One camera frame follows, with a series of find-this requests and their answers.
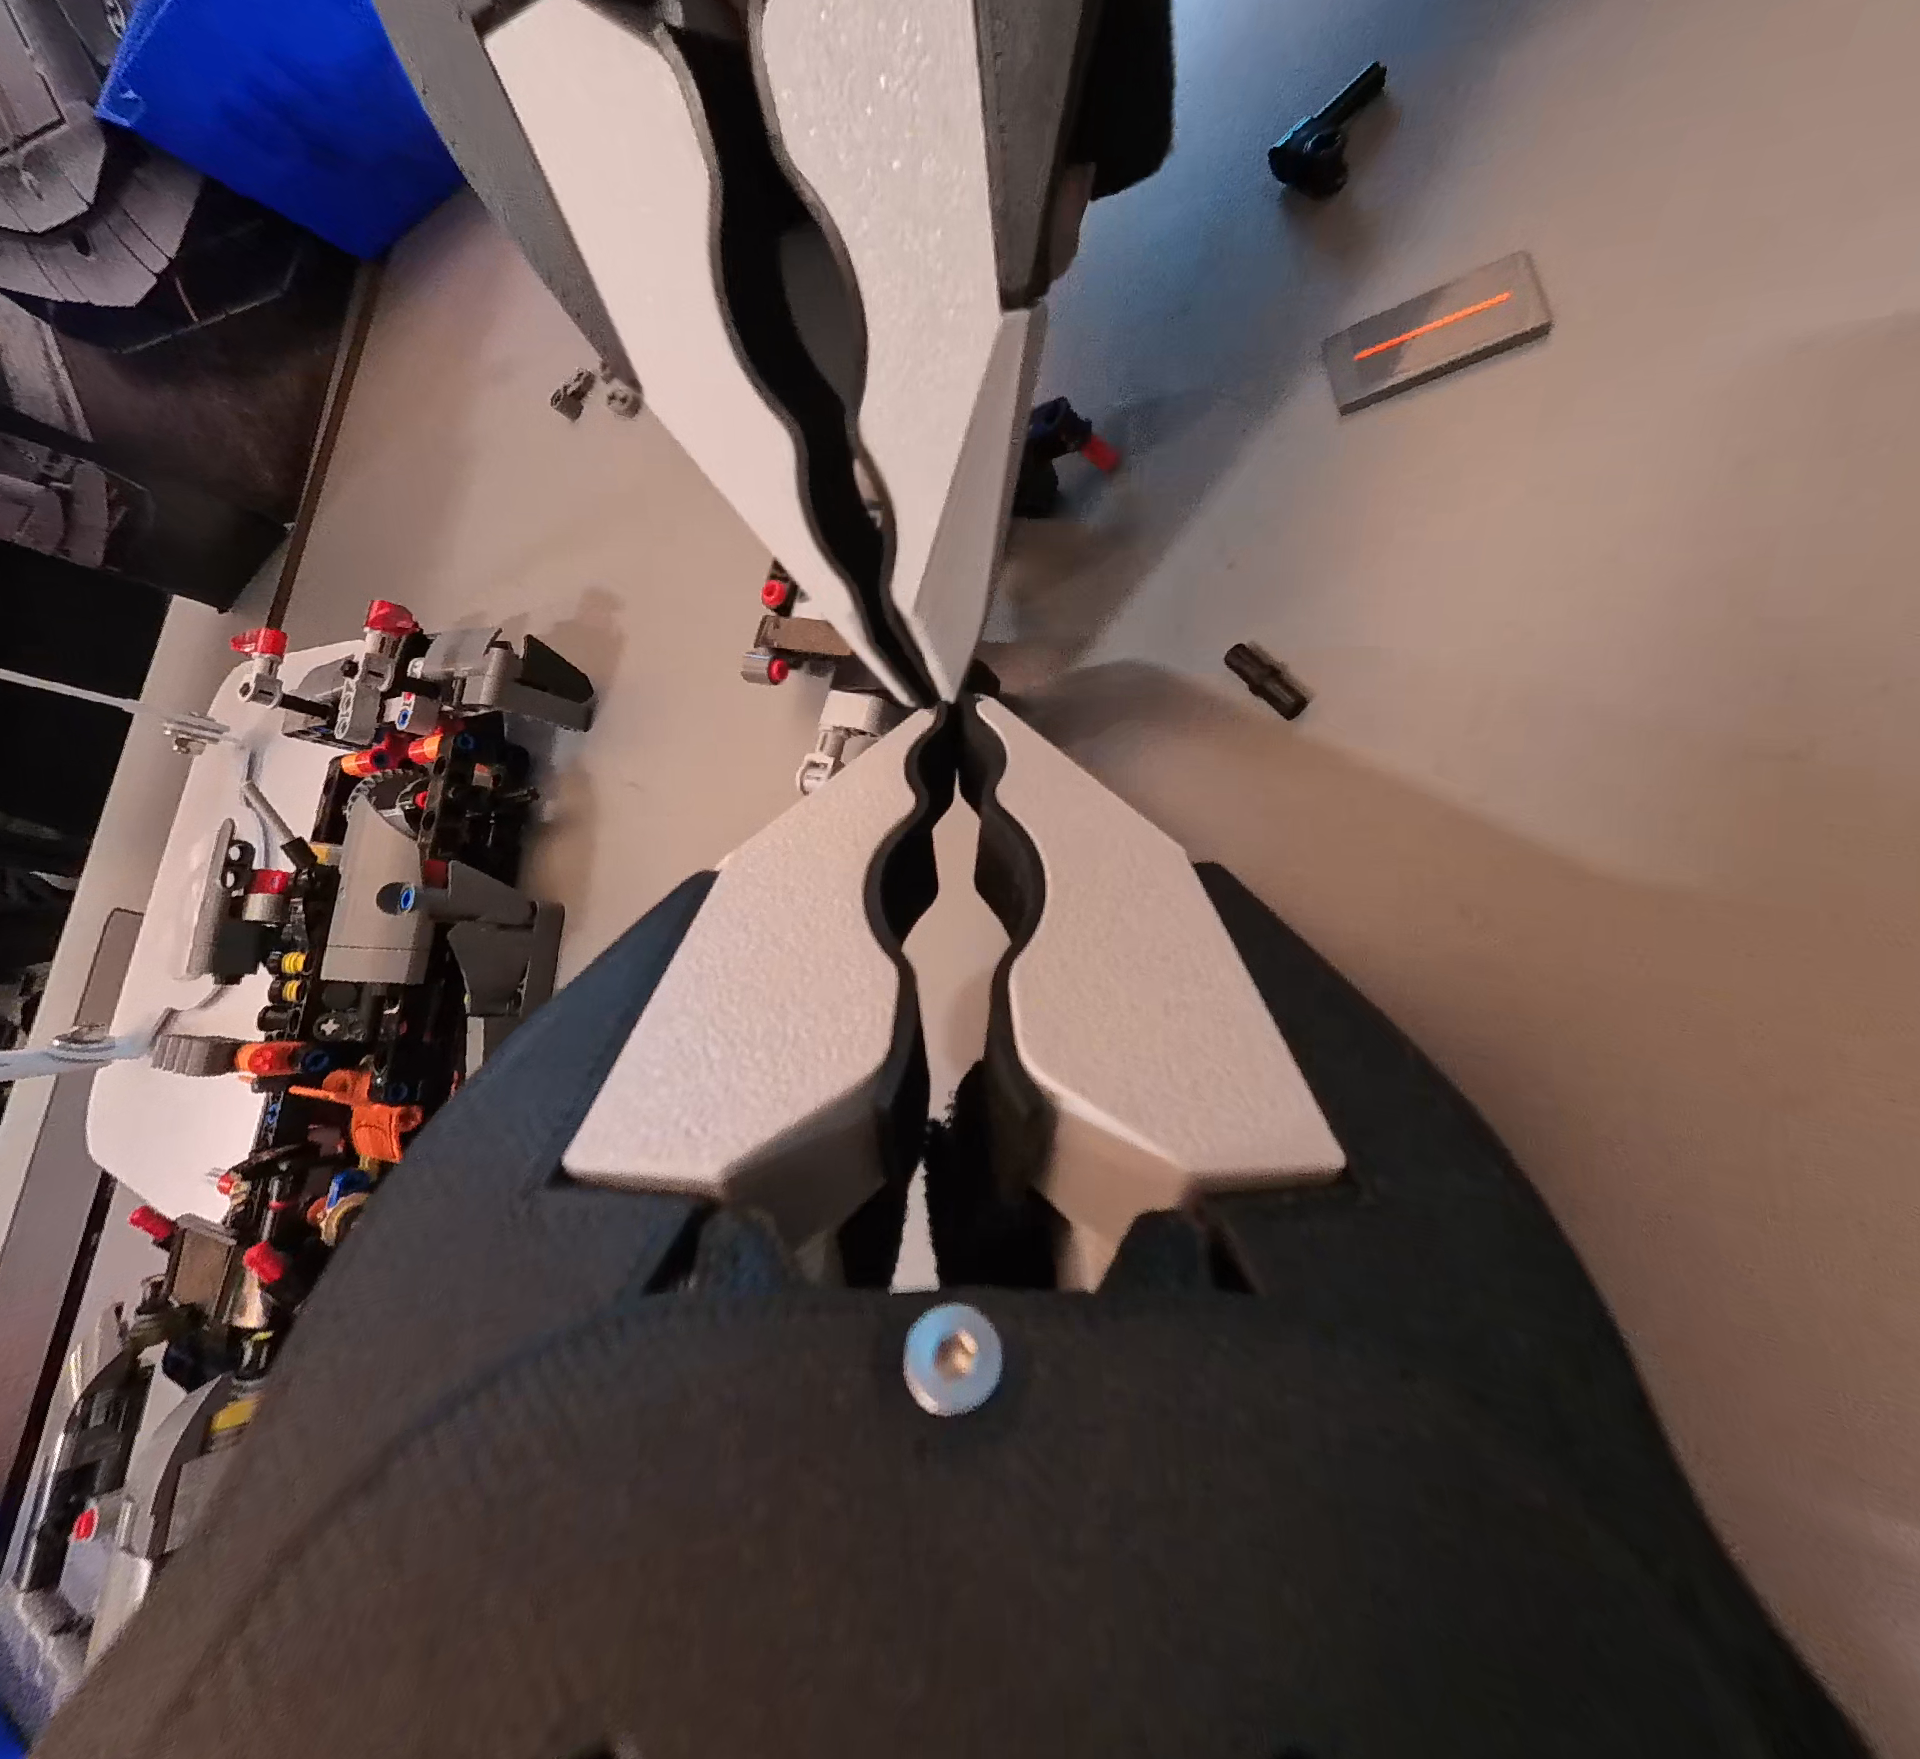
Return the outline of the black lego pin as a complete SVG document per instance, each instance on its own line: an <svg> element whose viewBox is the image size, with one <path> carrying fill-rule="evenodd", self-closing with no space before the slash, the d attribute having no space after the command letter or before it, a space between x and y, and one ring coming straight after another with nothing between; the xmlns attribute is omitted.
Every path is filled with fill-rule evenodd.
<svg viewBox="0 0 1920 1759"><path fill-rule="evenodd" d="M1233 642L1223 653L1223 662L1254 696L1259 696L1284 720L1297 720L1306 715L1310 689L1267 645Z"/></svg>

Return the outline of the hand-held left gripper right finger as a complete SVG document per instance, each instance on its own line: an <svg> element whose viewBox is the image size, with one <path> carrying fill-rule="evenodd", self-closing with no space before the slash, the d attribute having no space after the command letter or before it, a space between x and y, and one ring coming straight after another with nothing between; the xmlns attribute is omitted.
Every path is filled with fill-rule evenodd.
<svg viewBox="0 0 1920 1759"><path fill-rule="evenodd" d="M997 696L962 707L975 887L1007 949L980 1059L997 1211L1061 1290L1215 1195L1339 1179L1344 1148L1195 859Z"/></svg>

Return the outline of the blue storage bin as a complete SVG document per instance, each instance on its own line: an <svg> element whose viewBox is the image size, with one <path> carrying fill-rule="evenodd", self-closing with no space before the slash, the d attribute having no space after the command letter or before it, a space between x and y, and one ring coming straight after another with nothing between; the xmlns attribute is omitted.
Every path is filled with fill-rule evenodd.
<svg viewBox="0 0 1920 1759"><path fill-rule="evenodd" d="M467 187L371 0L138 0L95 114L359 259Z"/></svg>

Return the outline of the black grey lego subassembly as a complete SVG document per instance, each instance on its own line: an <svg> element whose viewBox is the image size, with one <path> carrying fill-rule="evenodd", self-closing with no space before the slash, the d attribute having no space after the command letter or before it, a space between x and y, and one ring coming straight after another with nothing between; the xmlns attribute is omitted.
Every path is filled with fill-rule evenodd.
<svg viewBox="0 0 1920 1759"><path fill-rule="evenodd" d="M797 792L813 794L887 737L905 716L905 704L883 689L826 618L813 614L812 597L779 561L770 561L760 603L763 614L743 656L743 675L757 686L812 675L826 689L813 748L797 770Z"/></svg>

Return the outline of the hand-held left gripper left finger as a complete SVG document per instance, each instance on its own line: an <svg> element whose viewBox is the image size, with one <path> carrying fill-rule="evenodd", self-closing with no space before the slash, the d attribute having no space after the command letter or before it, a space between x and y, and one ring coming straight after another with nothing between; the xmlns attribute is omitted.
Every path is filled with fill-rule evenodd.
<svg viewBox="0 0 1920 1759"><path fill-rule="evenodd" d="M955 783L957 711L905 715L723 859L561 1153L571 1179L752 1211L848 1284L896 1278L930 1122L905 936Z"/></svg>

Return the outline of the dark lego tile red stripe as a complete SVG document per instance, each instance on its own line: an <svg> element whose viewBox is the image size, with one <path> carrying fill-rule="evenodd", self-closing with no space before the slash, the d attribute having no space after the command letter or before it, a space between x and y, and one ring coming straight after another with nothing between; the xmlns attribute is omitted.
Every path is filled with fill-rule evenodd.
<svg viewBox="0 0 1920 1759"><path fill-rule="evenodd" d="M1326 335L1333 405L1352 419L1552 329L1531 251L1520 247Z"/></svg>

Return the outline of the black connector with axle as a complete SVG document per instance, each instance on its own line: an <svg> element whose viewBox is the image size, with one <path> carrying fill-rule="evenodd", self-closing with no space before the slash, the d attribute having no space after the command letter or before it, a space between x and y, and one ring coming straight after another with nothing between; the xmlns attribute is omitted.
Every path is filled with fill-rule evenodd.
<svg viewBox="0 0 1920 1759"><path fill-rule="evenodd" d="M1284 190L1306 199L1333 199L1344 190L1352 120L1375 104L1390 70L1384 62L1361 67L1326 107L1303 114L1279 142L1270 145L1267 167Z"/></svg>

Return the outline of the lego car chassis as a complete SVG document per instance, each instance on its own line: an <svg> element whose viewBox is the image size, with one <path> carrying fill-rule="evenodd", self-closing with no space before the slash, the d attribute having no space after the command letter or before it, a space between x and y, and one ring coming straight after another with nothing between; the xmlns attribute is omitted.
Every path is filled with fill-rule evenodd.
<svg viewBox="0 0 1920 1759"><path fill-rule="evenodd" d="M236 636L134 937L130 1026L5 1052L82 1079L88 1153L157 1244L55 1384L8 1582L101 1656L200 1532L301 1308L445 1098L555 987L564 907L527 895L531 724L595 689L500 624L374 597L335 653Z"/></svg>

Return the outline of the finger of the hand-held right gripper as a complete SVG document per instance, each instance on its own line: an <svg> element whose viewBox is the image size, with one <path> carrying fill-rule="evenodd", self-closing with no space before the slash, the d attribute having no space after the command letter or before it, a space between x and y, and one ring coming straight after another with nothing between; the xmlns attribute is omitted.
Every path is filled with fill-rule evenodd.
<svg viewBox="0 0 1920 1759"><path fill-rule="evenodd" d="M930 707L883 591L890 531L853 407L786 300L779 242L813 215L746 49L601 0L531 0L488 56L649 412L871 673Z"/></svg>
<svg viewBox="0 0 1920 1759"><path fill-rule="evenodd" d="M883 608L934 694L957 696L1042 344L1042 305L1000 305L975 0L757 0L752 49L779 159L865 318L855 421L892 511Z"/></svg>

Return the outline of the dark lego set box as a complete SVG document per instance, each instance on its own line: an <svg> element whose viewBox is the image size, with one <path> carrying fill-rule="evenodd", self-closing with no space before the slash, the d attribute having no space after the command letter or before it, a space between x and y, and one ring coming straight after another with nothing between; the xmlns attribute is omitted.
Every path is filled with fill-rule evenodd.
<svg viewBox="0 0 1920 1759"><path fill-rule="evenodd" d="M224 612L301 518L366 267L110 121L140 0L5 0L5 549Z"/></svg>

